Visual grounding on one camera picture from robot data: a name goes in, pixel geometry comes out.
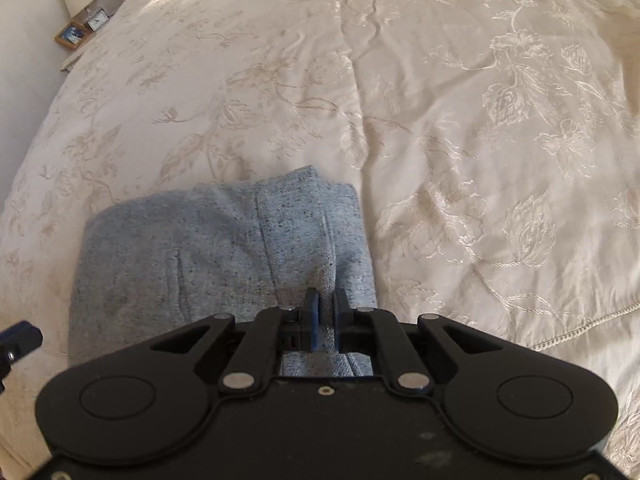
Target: white bedspread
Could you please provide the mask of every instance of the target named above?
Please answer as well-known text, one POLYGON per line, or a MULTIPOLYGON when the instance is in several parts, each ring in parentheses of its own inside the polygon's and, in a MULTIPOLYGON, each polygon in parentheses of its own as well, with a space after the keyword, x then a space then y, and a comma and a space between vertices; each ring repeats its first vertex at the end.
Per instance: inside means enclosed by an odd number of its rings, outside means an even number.
POLYGON ((0 397, 0 466, 47 457, 33 401, 92 214, 313 164, 360 194, 381 306, 594 370, 640 475, 639 109, 638 0, 128 0, 0 219, 0 325, 45 335, 0 397))

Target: wooden photo frame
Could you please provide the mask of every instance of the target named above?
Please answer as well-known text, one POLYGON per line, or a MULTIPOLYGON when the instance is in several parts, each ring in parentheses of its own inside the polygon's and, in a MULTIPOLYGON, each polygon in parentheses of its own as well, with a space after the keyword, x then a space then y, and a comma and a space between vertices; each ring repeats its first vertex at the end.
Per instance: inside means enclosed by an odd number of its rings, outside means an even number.
POLYGON ((92 34, 90 28, 80 25, 80 23, 69 22, 56 36, 56 43, 66 46, 71 50, 75 50, 82 45, 92 34))

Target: nightstand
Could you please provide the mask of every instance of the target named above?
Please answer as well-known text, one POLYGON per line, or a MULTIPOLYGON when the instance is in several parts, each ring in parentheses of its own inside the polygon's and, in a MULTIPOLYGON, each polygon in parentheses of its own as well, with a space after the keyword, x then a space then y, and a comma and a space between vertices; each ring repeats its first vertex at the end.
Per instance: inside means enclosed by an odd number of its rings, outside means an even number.
POLYGON ((69 57, 67 57, 62 65, 60 66, 60 72, 71 72, 71 69, 75 66, 78 60, 82 57, 82 54, 85 53, 87 46, 91 43, 91 40, 95 38, 97 32, 94 32, 90 35, 82 45, 80 45, 77 49, 75 49, 69 57))

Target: clock face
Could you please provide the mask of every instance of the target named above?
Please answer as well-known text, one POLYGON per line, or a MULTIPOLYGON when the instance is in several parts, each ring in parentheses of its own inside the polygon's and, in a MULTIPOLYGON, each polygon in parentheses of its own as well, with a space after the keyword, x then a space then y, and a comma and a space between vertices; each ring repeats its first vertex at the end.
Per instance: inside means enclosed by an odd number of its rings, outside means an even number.
POLYGON ((108 21, 109 19, 107 17, 107 13, 104 12, 104 10, 99 10, 89 19, 87 25, 89 25, 89 27, 91 27, 91 30, 95 32, 108 21))

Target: folded fabric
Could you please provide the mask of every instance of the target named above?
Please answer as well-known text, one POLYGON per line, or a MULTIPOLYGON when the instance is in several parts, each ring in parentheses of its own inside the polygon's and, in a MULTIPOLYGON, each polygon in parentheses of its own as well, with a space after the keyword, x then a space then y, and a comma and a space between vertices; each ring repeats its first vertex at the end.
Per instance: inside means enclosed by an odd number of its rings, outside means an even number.
POLYGON ((320 291, 321 351, 283 359, 287 375, 371 373, 333 345, 332 291, 376 307, 372 265, 352 186, 313 167, 261 182, 198 186, 132 200, 86 226, 69 313, 71 365, 217 312, 252 320, 320 291))

